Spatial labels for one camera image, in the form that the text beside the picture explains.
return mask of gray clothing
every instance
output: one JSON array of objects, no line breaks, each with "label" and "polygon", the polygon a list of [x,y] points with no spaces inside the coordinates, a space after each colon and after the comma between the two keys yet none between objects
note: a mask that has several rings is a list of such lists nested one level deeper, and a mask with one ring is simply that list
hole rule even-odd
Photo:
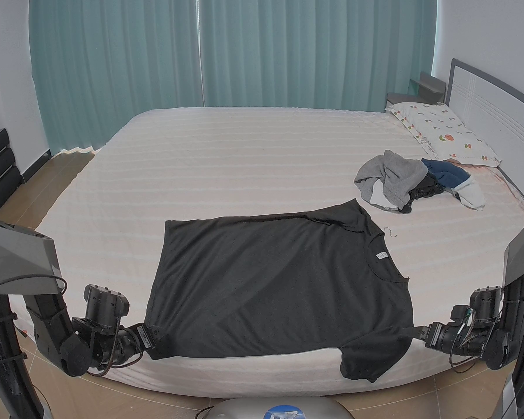
[{"label": "gray clothing", "polygon": [[411,160],[385,150],[366,162],[355,178],[354,183],[361,190],[361,197],[370,203],[373,185],[380,179],[384,184],[384,197],[398,208],[410,201],[409,192],[427,175],[427,166],[420,160]]}]

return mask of tile floor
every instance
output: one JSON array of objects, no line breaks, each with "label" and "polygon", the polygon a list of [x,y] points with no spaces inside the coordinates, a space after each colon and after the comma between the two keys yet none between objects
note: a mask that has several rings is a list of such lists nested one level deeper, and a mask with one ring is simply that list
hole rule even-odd
[{"label": "tile floor", "polygon": [[[22,185],[0,210],[0,220],[36,228],[56,198],[93,158],[62,154]],[[193,419],[217,399],[169,395],[89,376],[70,378],[43,359],[30,339],[20,336],[26,365],[35,386],[48,399],[56,418],[110,419],[148,417]],[[495,408],[509,365],[493,372],[478,363],[465,374],[451,371],[401,387],[332,396],[357,419],[488,418]],[[0,419],[8,417],[0,401]]]}]

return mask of blue round sticker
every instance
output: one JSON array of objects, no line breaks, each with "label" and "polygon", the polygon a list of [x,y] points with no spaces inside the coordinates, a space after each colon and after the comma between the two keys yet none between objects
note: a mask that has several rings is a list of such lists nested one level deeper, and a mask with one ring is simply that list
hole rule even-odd
[{"label": "blue round sticker", "polygon": [[292,405],[277,405],[268,410],[264,419],[306,419],[305,414]]}]

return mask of bed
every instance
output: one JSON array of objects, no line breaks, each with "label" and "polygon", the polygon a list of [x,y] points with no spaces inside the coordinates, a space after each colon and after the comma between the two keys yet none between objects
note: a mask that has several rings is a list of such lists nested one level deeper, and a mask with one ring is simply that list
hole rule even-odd
[{"label": "bed", "polygon": [[[486,197],[483,211],[462,206],[449,193],[416,201],[408,215],[361,201],[384,229],[398,269],[410,278],[415,325],[446,322],[452,306],[466,303],[472,291],[501,284],[504,249],[524,226],[524,167],[519,167],[524,95],[501,84],[453,62],[450,107],[502,159],[501,169],[466,168]],[[521,144],[511,157],[501,148],[504,136]],[[153,110],[136,116],[105,145],[37,230],[55,240],[69,283],[70,315],[84,316],[84,286],[93,283],[127,296],[131,309],[123,324],[131,325],[145,316],[165,220],[309,211],[359,199],[353,183],[357,170],[385,149],[406,158],[427,157],[389,113]],[[11,303],[17,325],[31,336],[23,299],[12,296]],[[145,355],[107,377],[180,395],[329,395],[398,386],[449,365],[446,355],[413,340],[405,356],[374,384],[345,379],[339,367],[338,349],[228,359],[153,361]]]}]

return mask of white pillow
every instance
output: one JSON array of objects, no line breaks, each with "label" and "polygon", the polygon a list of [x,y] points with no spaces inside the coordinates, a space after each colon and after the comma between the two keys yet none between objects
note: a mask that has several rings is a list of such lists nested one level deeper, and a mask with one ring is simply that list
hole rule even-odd
[{"label": "white pillow", "polygon": [[445,104],[400,102],[385,111],[396,116],[434,160],[493,168],[500,163],[487,143],[467,129]]}]

